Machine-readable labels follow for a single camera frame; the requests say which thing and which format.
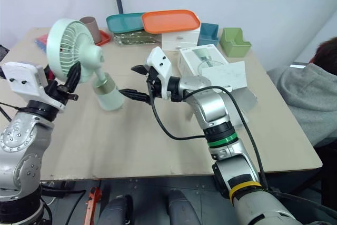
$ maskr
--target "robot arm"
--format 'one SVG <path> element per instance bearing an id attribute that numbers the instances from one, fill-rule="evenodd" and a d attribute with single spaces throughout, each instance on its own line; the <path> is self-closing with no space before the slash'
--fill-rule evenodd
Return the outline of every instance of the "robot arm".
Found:
<path id="1" fill-rule="evenodd" d="M 64 111 L 69 99 L 78 99 L 72 93 L 81 66 L 77 63 L 70 69 L 64 85 L 47 80 L 40 65 L 8 62 L 1 73 L 28 104 L 0 135 L 0 224 L 38 224 L 43 214 L 39 199 L 42 157 L 58 112 Z"/>
<path id="2" fill-rule="evenodd" d="M 256 169 L 234 127 L 226 109 L 224 96 L 213 89 L 194 93 L 211 86 L 202 76 L 173 77 L 171 62 L 164 52 L 156 47 L 151 51 L 145 65 L 132 70 L 148 74 L 150 96 L 185 101 L 193 109 L 200 128 L 205 134 L 209 151 L 216 161 L 212 168 L 221 194 L 230 198 L 242 225 L 299 225 L 294 216 L 259 183 Z M 125 96 L 151 103 L 148 95 L 136 90 L 120 90 Z"/>

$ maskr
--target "brown cup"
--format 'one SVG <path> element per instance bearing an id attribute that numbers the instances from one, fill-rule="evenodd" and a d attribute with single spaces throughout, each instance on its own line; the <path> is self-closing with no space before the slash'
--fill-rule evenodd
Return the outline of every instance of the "brown cup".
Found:
<path id="1" fill-rule="evenodd" d="M 97 21 L 94 17 L 83 17 L 80 19 L 80 21 L 84 23 L 84 25 L 86 25 L 86 27 L 89 29 L 95 44 L 102 41 L 102 36 L 100 30 L 98 29 Z"/>

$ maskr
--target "black cable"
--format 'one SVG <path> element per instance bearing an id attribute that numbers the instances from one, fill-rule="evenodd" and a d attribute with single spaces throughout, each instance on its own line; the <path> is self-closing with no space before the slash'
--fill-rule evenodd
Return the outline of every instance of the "black cable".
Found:
<path id="1" fill-rule="evenodd" d="M 14 108 L 14 109 L 17 109 L 17 110 L 20 110 L 21 108 L 18 107 L 18 106 L 14 106 L 14 105 L 9 105 L 9 104 L 6 104 L 6 103 L 3 103 L 3 102 L 0 102 L 1 105 L 5 105 L 5 106 L 8 106 L 8 107 L 11 107 L 11 108 Z"/>
<path id="2" fill-rule="evenodd" d="M 12 121 L 11 117 L 3 110 L 3 108 L 0 106 L 0 112 L 2 113 L 3 116 L 5 116 L 6 119 L 8 119 L 9 122 Z"/>
<path id="3" fill-rule="evenodd" d="M 289 199 L 289 200 L 293 200 L 296 202 L 300 202 L 302 204 L 308 204 L 308 205 L 312 205 L 315 208 L 322 210 L 323 212 L 325 212 L 326 214 L 330 215 L 331 217 L 333 217 L 334 219 L 337 219 L 337 211 L 328 208 L 326 206 L 323 206 L 317 202 L 302 198 L 302 197 L 298 197 L 295 195 L 291 195 L 288 193 L 284 193 L 284 192 L 275 192 L 275 191 L 267 191 L 268 193 L 274 195 L 275 197 L 281 197 L 281 198 L 285 198 L 285 199 Z"/>
<path id="4" fill-rule="evenodd" d="M 75 202 L 75 204 L 74 204 L 74 206 L 73 206 L 73 208 L 72 208 L 72 210 L 71 210 L 71 212 L 70 212 L 70 214 L 68 216 L 68 219 L 65 222 L 65 225 L 69 224 L 69 221 L 70 221 L 70 219 L 71 219 L 71 217 L 73 215 L 73 212 L 74 212 L 75 208 L 77 207 L 77 204 L 79 203 L 79 201 L 81 200 L 81 198 L 84 196 L 86 190 L 82 190 L 82 191 L 79 191 L 79 192 L 81 192 L 82 194 L 80 195 L 80 197 L 78 197 L 77 201 Z"/>
<path id="5" fill-rule="evenodd" d="M 47 205 L 47 203 L 41 197 L 40 197 L 40 200 L 42 200 L 42 202 L 44 204 L 43 206 L 47 210 L 47 213 L 48 213 L 48 216 L 49 216 L 49 221 L 51 222 L 51 224 L 53 224 L 53 213 L 52 213 L 50 207 Z"/>
<path id="6" fill-rule="evenodd" d="M 78 190 L 78 191 L 62 190 L 62 189 L 48 187 L 46 185 L 41 185 L 41 187 L 44 188 L 45 191 L 55 192 L 55 193 L 68 193 L 68 194 L 72 194 L 72 193 L 82 193 L 83 191 L 85 191 L 85 190 Z"/>
<path id="7" fill-rule="evenodd" d="M 165 134 L 167 134 L 170 138 L 178 140 L 178 141 L 197 139 L 197 138 L 205 138 L 204 135 L 195 135 L 195 136 L 188 136 L 188 137 L 175 137 L 174 135 L 172 135 L 165 128 L 164 124 L 162 123 L 162 121 L 160 120 L 160 118 L 159 118 L 159 116 L 157 114 L 157 110 L 156 110 L 156 107 L 154 105 L 154 96 L 153 96 L 153 93 L 152 93 L 152 90 L 151 90 L 151 82 L 150 81 L 147 82 L 147 88 L 148 88 L 148 93 L 149 93 L 149 96 L 150 96 L 150 104 L 151 104 L 151 107 L 152 107 L 152 111 L 153 111 L 154 117 L 156 118 L 159 126 L 162 128 L 162 130 L 165 132 Z"/>
<path id="8" fill-rule="evenodd" d="M 230 99 L 232 100 L 236 110 L 237 110 L 237 113 L 239 114 L 240 116 L 240 119 L 244 125 L 244 128 L 246 129 L 246 132 L 249 136 L 249 139 L 251 140 L 251 143 L 253 145 L 253 148 L 254 148 L 254 151 L 255 151 L 255 155 L 256 155 L 256 158 L 257 158 L 257 163 L 259 164 L 259 169 L 260 169 L 260 174 L 261 174 L 261 178 L 262 178 L 262 184 L 263 186 L 268 189 L 268 183 L 267 183 L 267 178 L 265 177 L 265 173 L 264 173 L 264 169 L 263 169 L 263 165 L 262 165 L 262 162 L 261 162 L 261 157 L 260 157 L 260 154 L 259 154 L 259 150 L 257 149 L 257 146 L 256 146 L 256 143 L 254 141 L 254 138 L 253 138 L 253 135 L 251 133 L 251 131 L 249 130 L 248 126 L 247 126 L 247 123 L 246 121 L 244 120 L 244 117 L 241 113 L 241 110 L 239 108 L 239 106 L 237 105 L 236 103 L 236 100 L 235 98 L 233 97 L 233 95 L 227 91 L 225 88 L 221 87 L 221 86 L 208 86 L 208 87 L 205 87 L 205 88 L 201 88 L 201 89 L 198 89 L 196 91 L 193 91 L 191 93 L 189 93 L 188 95 L 184 96 L 182 98 L 182 100 L 186 100 L 188 99 L 190 96 L 194 95 L 195 93 L 198 93 L 198 92 L 202 92 L 202 91 L 205 91 L 205 90 L 209 90 L 209 89 L 219 89 L 223 92 L 225 92 L 229 97 Z"/>

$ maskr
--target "white paper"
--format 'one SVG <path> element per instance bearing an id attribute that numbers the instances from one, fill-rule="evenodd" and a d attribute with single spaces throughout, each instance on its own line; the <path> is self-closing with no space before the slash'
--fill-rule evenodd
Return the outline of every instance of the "white paper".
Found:
<path id="1" fill-rule="evenodd" d="M 204 68 L 202 75 L 207 77 L 212 85 L 231 86 L 233 90 L 247 87 L 244 61 Z"/>

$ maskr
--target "gray hoodie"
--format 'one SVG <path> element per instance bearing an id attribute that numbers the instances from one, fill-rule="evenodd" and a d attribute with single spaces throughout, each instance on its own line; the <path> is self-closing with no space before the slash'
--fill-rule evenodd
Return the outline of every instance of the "gray hoodie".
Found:
<path id="1" fill-rule="evenodd" d="M 303 69 L 279 67 L 268 75 L 313 146 L 337 129 L 336 75 L 312 63 Z"/>

